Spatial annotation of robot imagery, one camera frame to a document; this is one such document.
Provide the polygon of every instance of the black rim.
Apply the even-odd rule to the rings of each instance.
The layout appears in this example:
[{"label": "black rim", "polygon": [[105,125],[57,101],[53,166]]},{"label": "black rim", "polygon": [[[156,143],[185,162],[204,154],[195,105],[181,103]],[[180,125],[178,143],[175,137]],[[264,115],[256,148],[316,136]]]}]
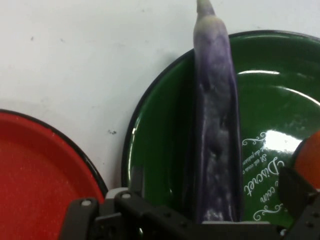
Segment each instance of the black rim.
[{"label": "black rim", "polygon": [[91,162],[91,160],[88,158],[88,156],[81,150],[81,148],[75,144],[70,138],[68,138],[66,135],[64,135],[62,132],[60,132],[59,130],[57,130],[56,128],[54,128],[53,126],[50,126],[49,124],[34,118],[32,116],[20,113],[20,112],[15,112],[15,111],[11,111],[11,110],[5,110],[5,109],[0,109],[0,113],[6,113],[6,114],[11,114],[11,115],[16,115],[25,119],[28,119],[32,122],[35,122],[39,125],[42,125],[43,127],[50,129],[52,132],[54,132],[56,135],[58,135],[60,138],[62,138],[69,146],[71,146],[73,148],[73,150],[82,158],[82,160],[84,161],[84,163],[86,164],[86,166],[89,168],[90,172],[92,173],[102,195],[105,197],[108,189],[107,186],[104,182],[104,180],[102,179],[101,175],[99,174],[98,170],[96,169],[96,167],[94,166],[94,164]]},{"label": "black rim", "polygon": [[[280,31],[280,30],[255,30],[255,31],[243,31],[243,32],[238,32],[234,34],[230,34],[229,38],[236,38],[236,37],[241,37],[241,36],[250,36],[250,35],[258,35],[258,34],[284,34],[284,35],[290,35],[290,36],[297,36],[297,37],[302,37],[302,38],[307,38],[311,40],[316,40],[320,42],[320,38],[317,38],[315,36],[310,36],[307,34],[302,34],[298,32],[291,32],[291,31]],[[132,114],[132,117],[130,119],[126,134],[125,134],[125,139],[124,139],[124,144],[123,144],[123,150],[122,150],[122,160],[121,160],[121,185],[122,187],[127,187],[129,184],[129,178],[127,175],[128,171],[128,154],[129,154],[129,146],[130,146],[130,140],[131,140],[131,135],[132,135],[132,130],[135,126],[137,117],[139,115],[140,109],[145,102],[146,98],[149,96],[150,92],[153,90],[153,88],[158,84],[158,82],[163,78],[164,75],[166,75],[169,71],[171,71],[181,60],[185,58],[190,58],[194,54],[194,50],[191,49],[187,51],[185,54],[180,56],[178,59],[176,59],[173,63],[171,63],[168,67],[166,67],[160,74],[159,76],[156,77],[156,79],[150,84],[150,86],[147,88],[147,90],[144,92],[142,95],[141,99],[139,100],[137,106],[134,109],[134,112]]]}]

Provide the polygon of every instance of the red enamel plate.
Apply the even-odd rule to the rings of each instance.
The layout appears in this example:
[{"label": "red enamel plate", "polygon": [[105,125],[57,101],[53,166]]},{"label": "red enamel plate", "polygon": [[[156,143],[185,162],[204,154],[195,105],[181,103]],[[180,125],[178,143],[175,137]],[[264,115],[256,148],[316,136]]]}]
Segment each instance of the red enamel plate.
[{"label": "red enamel plate", "polygon": [[56,240],[69,203],[104,200],[88,157],[58,130],[0,111],[0,239]]}]

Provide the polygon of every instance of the plate rim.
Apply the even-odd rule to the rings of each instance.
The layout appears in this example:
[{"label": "plate rim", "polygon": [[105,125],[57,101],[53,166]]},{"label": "plate rim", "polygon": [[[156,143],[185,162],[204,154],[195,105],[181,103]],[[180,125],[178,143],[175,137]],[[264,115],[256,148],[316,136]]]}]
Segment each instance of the plate rim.
[{"label": "plate rim", "polygon": [[90,170],[98,188],[101,191],[102,196],[104,198],[106,197],[107,192],[108,192],[108,188],[106,186],[106,183],[104,182],[103,178],[101,177],[100,173],[98,172],[98,170],[96,169],[96,167],[92,163],[92,161],[89,159],[89,157],[85,154],[84,151],[82,151],[82,149],[74,141],[72,141],[69,137],[67,137],[64,133],[62,133],[58,129],[54,128],[53,126],[49,125],[48,123],[41,121],[33,116],[30,116],[30,115],[27,115],[27,114],[24,114],[21,112],[13,111],[13,110],[7,110],[7,109],[0,108],[0,114],[2,114],[2,113],[27,119],[29,121],[32,121],[36,124],[39,124],[47,129],[51,130],[54,134],[58,135],[62,140],[64,140],[76,152],[76,154],[79,155],[81,160],[85,163],[85,165]]},{"label": "plate rim", "polygon": [[[320,38],[304,33],[294,32],[294,31],[285,31],[285,30],[251,30],[251,31],[242,31],[237,32],[233,34],[229,34],[229,38],[236,38],[236,37],[244,37],[244,36],[252,36],[252,35],[272,35],[272,34],[279,34],[284,36],[291,36],[291,37],[301,37],[308,40],[316,41],[320,44]],[[124,143],[123,143],[123,149],[122,149],[122,157],[121,157],[121,186],[122,187],[128,187],[129,185],[129,177],[127,175],[128,170],[128,164],[129,164],[129,147],[131,145],[131,139],[132,139],[132,131],[135,126],[135,123],[138,119],[139,113],[141,111],[141,108],[146,100],[146,98],[150,95],[151,91],[155,88],[155,86],[160,82],[160,80],[169,72],[171,71],[177,64],[179,64],[183,59],[190,57],[194,54],[194,49],[187,51],[180,57],[178,57],[176,60],[174,60],[171,64],[169,64],[149,85],[149,87],[146,89],[146,91],[143,93],[142,97],[138,101],[133,114],[130,118]]]}]

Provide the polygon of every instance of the green plate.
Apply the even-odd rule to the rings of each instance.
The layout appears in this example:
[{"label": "green plate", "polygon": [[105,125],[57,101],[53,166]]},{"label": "green plate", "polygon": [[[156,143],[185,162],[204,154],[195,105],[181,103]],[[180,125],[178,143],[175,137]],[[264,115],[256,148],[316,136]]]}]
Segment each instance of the green plate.
[{"label": "green plate", "polygon": [[[230,35],[237,72],[246,221],[288,227],[278,174],[292,166],[298,144],[320,129],[320,40],[279,31]],[[122,184],[144,166],[145,197],[181,211],[184,160],[194,100],[194,52],[187,52],[147,89],[128,127]]]}]

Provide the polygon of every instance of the eggplant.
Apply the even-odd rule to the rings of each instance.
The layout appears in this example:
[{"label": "eggplant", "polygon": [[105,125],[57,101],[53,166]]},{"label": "eggplant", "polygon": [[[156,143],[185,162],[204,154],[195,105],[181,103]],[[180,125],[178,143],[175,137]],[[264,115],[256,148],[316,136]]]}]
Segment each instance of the eggplant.
[{"label": "eggplant", "polygon": [[237,78],[226,26],[209,0],[197,0],[193,45],[193,219],[239,222],[244,197]]}]

